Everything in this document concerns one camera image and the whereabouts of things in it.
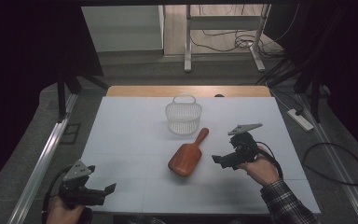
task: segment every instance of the human hand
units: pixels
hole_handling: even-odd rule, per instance
[[[246,173],[263,187],[279,179],[275,166],[265,156],[258,154],[253,162],[246,162],[237,165],[238,168],[245,170]]]
[[[48,221],[46,223],[76,224],[84,208],[85,205],[77,205],[74,209],[70,209],[59,196],[56,196],[48,209]]]

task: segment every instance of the wooden brush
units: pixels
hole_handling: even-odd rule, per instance
[[[168,162],[170,170],[179,176],[190,176],[191,173],[193,173],[194,168],[196,168],[202,155],[199,144],[206,137],[206,135],[208,135],[208,133],[209,130],[207,128],[203,128],[194,143],[181,145],[172,156],[170,162]]]

